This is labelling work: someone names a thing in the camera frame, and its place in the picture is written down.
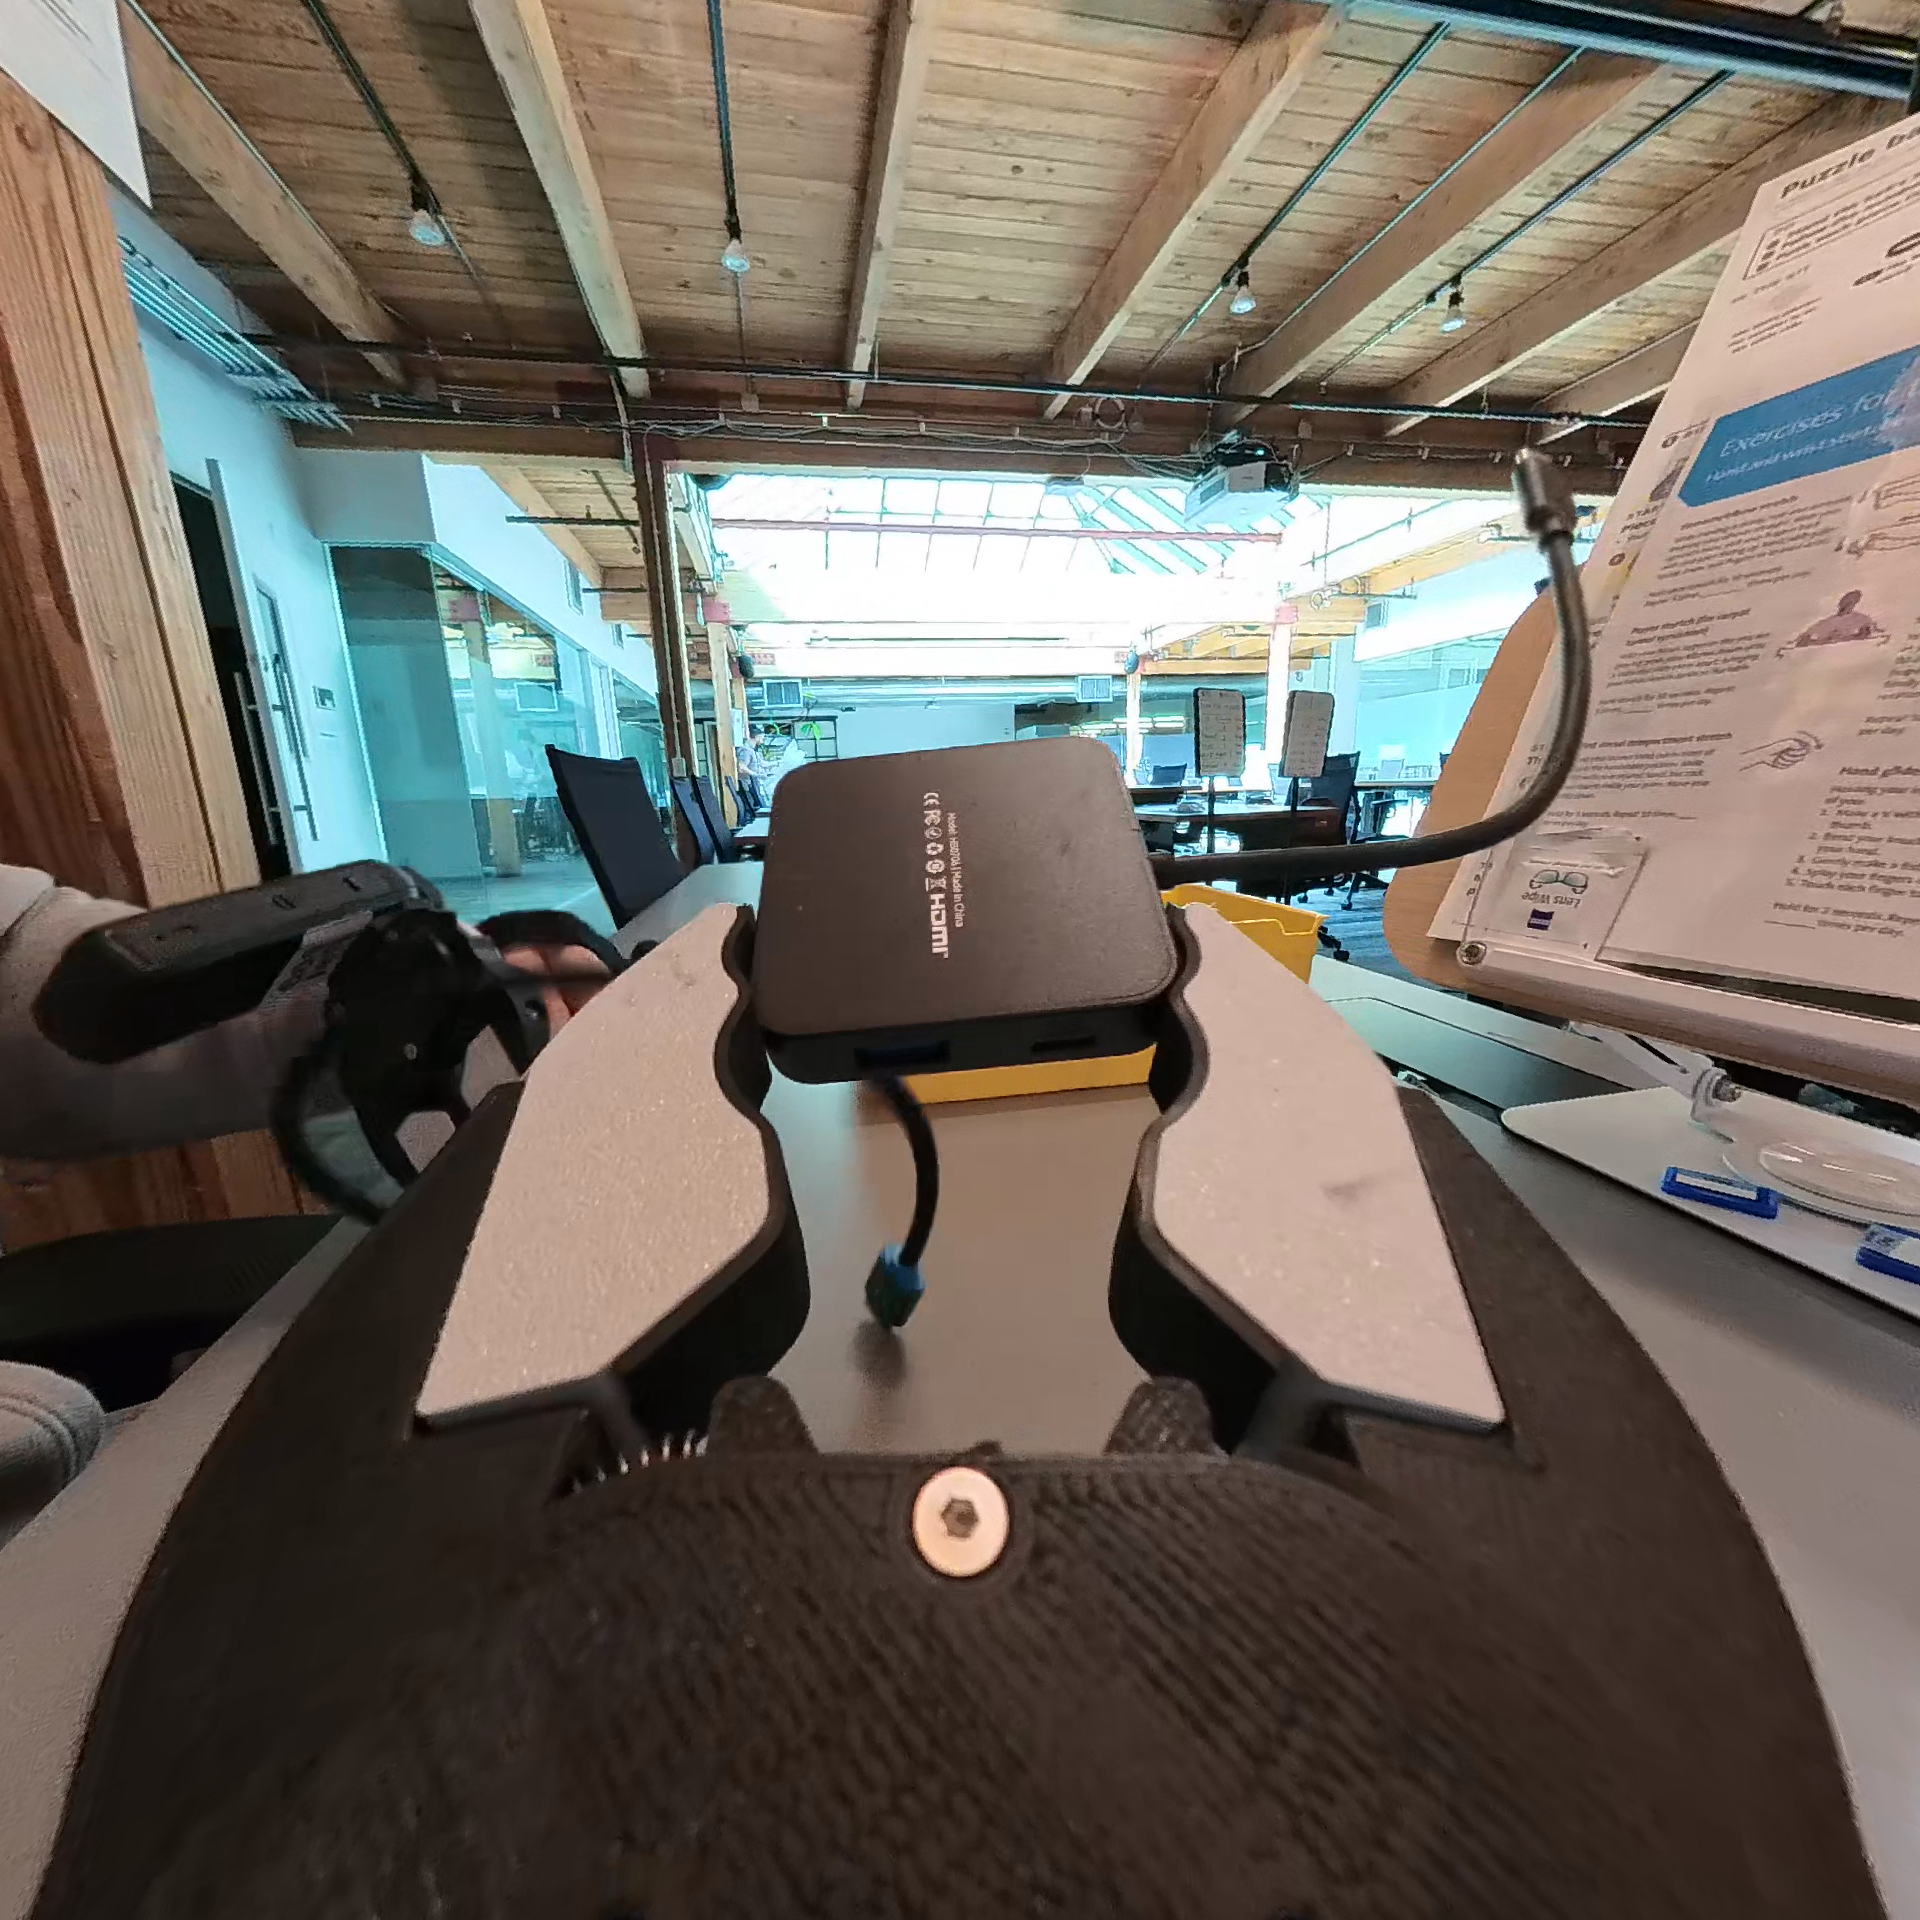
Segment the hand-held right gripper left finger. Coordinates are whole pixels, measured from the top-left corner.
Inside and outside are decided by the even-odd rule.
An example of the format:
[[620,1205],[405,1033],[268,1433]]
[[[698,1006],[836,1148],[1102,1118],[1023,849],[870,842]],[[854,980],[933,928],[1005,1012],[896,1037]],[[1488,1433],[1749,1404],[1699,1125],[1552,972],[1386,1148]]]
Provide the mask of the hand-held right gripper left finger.
[[748,905],[699,911],[551,1039],[470,1232],[416,1417],[708,1426],[808,1316],[751,1014]]

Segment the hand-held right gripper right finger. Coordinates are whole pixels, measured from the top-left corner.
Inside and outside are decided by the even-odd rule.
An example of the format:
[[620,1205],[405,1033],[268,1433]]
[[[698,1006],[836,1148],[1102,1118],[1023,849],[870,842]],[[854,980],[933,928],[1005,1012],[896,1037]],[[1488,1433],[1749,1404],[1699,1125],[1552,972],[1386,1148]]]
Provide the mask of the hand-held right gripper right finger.
[[1332,1008],[1211,905],[1165,909],[1179,968],[1110,1258],[1110,1322],[1211,1426],[1279,1396],[1501,1426],[1470,1290],[1402,1087]]

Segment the short black cable blue plug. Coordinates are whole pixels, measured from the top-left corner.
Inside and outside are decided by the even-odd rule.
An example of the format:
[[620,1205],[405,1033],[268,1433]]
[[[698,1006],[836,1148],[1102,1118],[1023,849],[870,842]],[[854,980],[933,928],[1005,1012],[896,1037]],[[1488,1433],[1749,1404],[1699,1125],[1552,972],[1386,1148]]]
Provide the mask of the short black cable blue plug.
[[903,1066],[883,1062],[868,1074],[868,1086],[901,1129],[914,1177],[903,1237],[880,1247],[863,1286],[870,1320],[899,1332],[925,1297],[924,1262],[940,1217],[944,1170],[927,1113]]

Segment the black hub box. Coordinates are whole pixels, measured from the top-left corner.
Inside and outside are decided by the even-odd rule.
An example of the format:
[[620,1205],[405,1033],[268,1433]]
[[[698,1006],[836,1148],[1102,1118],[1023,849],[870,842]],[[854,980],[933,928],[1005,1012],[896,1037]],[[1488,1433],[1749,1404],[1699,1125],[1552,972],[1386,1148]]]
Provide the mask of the black hub box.
[[751,1012],[827,1086],[1139,1053],[1181,972],[1118,759],[1078,736],[783,776]]

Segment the person's left hand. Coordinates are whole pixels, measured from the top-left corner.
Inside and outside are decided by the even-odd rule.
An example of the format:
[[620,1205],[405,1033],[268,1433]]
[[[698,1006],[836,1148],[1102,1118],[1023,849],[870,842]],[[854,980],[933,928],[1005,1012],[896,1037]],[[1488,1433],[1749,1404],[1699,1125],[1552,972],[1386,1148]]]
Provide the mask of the person's left hand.
[[582,943],[517,943],[502,951],[502,959],[517,975],[534,980],[551,1039],[612,978],[608,961]]

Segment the dark door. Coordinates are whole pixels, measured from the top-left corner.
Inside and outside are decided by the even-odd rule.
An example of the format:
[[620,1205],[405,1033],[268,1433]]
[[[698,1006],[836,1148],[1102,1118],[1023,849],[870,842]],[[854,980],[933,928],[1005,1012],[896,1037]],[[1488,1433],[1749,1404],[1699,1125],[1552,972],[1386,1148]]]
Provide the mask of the dark door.
[[320,822],[279,601],[245,575],[220,487],[173,488],[258,868],[282,880],[308,863]]

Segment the yellow plastic bin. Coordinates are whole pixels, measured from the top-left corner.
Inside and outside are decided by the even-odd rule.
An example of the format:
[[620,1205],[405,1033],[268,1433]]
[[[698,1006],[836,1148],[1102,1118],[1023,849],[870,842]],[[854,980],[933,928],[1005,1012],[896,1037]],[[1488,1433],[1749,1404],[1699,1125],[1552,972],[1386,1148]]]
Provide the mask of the yellow plastic bin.
[[[1179,906],[1206,906],[1234,924],[1251,941],[1303,982],[1312,982],[1312,964],[1322,952],[1344,951],[1328,934],[1328,919],[1290,903],[1270,903],[1210,884],[1178,884],[1163,900]],[[954,1071],[914,1071],[903,1082],[917,1101],[946,1106],[1005,1096],[1048,1096],[1062,1092],[1142,1087],[1155,1062],[1146,1047],[1125,1056],[1027,1061],[1020,1065]]]

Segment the white card with blue clips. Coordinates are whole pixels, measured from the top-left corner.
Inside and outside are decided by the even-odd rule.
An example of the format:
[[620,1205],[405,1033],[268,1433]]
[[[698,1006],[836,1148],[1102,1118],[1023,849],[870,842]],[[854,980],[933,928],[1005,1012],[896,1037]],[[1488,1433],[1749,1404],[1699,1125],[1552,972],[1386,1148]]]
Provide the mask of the white card with blue clips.
[[1720,1138],[1814,1135],[1874,1144],[1917,1162],[1915,1133],[1872,1121],[1846,1095],[1829,1095],[1811,1106],[1765,1092],[1709,1056],[1676,1042],[1600,1026],[1584,1026],[1580,1034],[1614,1050],[1623,1066],[1644,1078],[1644,1087],[1508,1108],[1504,1129],[1511,1135],[1744,1246],[1786,1258],[1814,1279],[1885,1308],[1908,1322],[1917,1320],[1917,1286],[1855,1263],[1855,1246],[1866,1228],[1861,1223],[1804,1212],[1787,1202],[1779,1217],[1763,1221],[1660,1192],[1669,1165],[1726,1167]]

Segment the clear magnifying lens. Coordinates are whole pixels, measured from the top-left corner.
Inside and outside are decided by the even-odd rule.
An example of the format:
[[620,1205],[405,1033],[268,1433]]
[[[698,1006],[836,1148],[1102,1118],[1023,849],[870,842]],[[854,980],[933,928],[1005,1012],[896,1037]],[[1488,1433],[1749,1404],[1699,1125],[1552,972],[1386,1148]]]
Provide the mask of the clear magnifying lens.
[[1719,1151],[1730,1172],[1776,1191],[1797,1209],[1915,1232],[1915,1159],[1814,1135],[1720,1138]]

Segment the wooden document stand with papers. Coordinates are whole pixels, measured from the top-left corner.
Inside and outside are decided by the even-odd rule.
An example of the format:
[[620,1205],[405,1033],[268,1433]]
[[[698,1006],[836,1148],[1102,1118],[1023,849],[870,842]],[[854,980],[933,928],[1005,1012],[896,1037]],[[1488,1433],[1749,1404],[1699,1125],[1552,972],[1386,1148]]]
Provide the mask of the wooden document stand with papers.
[[[1915,116],[1744,217],[1582,584],[1591,719],[1512,846],[1402,871],[1428,980],[1915,1104]],[[1595,958],[1511,928],[1523,852],[1635,837]]]

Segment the ceiling projector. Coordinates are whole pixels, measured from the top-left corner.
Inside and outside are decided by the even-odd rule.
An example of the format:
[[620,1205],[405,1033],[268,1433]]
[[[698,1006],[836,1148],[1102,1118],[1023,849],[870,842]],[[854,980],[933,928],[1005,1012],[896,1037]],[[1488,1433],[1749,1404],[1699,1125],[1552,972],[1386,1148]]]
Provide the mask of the ceiling projector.
[[1226,438],[1183,490],[1183,528],[1197,535],[1272,535],[1292,524],[1301,488],[1301,466],[1290,449],[1267,438]]

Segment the wooden post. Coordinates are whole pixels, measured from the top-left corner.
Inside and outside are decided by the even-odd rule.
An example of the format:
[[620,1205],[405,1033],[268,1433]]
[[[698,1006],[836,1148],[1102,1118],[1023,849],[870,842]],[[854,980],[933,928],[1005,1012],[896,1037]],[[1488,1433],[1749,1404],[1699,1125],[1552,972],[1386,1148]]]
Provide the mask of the wooden post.
[[258,881],[107,177],[2,78],[4,861],[167,905]]

